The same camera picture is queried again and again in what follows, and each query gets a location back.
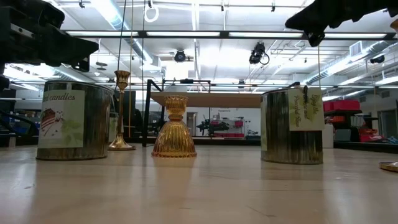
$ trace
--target wooden shelf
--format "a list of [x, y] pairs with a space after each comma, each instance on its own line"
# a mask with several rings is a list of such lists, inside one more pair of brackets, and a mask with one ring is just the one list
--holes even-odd
[[260, 94], [244, 93], [185, 93], [185, 92], [152, 92], [151, 98], [165, 106], [165, 96], [180, 95], [189, 98], [187, 107], [204, 108], [260, 108]]

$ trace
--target metal candle tin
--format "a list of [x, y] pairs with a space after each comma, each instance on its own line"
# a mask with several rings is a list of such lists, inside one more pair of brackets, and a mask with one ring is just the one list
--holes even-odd
[[83, 82], [46, 82], [44, 93], [52, 90], [81, 90], [84, 92], [84, 131], [81, 138], [83, 147], [41, 148], [39, 145], [36, 159], [69, 161], [106, 157], [109, 144], [109, 111], [112, 90]]
[[261, 159], [322, 164], [322, 131], [290, 131], [288, 89], [261, 95]]

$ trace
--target gold candlestick holder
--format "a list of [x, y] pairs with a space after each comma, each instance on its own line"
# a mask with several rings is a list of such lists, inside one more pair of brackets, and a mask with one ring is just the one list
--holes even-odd
[[392, 22], [390, 27], [393, 28], [397, 32], [397, 35], [398, 35], [398, 19], [396, 19], [394, 22]]
[[123, 133], [122, 133], [122, 124], [123, 124], [123, 97], [124, 97], [124, 89], [127, 87], [127, 80], [130, 76], [130, 73], [127, 71], [115, 71], [117, 85], [120, 89], [119, 94], [119, 119], [118, 119], [118, 133], [116, 134], [116, 138], [109, 145], [110, 151], [126, 151], [126, 150], [136, 150], [135, 146], [130, 146], [124, 141]]
[[152, 156], [164, 158], [196, 157], [195, 146], [185, 123], [182, 121], [188, 97], [166, 96], [166, 109], [169, 114], [156, 139]]

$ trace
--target printed label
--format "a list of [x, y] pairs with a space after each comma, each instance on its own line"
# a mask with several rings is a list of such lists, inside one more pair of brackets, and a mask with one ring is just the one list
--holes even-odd
[[291, 131], [321, 131], [325, 125], [323, 117], [322, 91], [309, 88], [307, 103], [302, 89], [289, 89], [289, 129]]
[[84, 91], [46, 91], [43, 95], [38, 147], [83, 147], [84, 113]]

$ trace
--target american flag graphic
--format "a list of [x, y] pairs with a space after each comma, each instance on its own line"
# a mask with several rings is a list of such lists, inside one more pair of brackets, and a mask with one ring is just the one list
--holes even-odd
[[55, 113], [51, 109], [47, 109], [44, 111], [44, 117], [42, 119], [42, 122], [40, 124], [40, 127], [42, 130], [47, 127], [48, 125], [51, 125], [55, 122]]

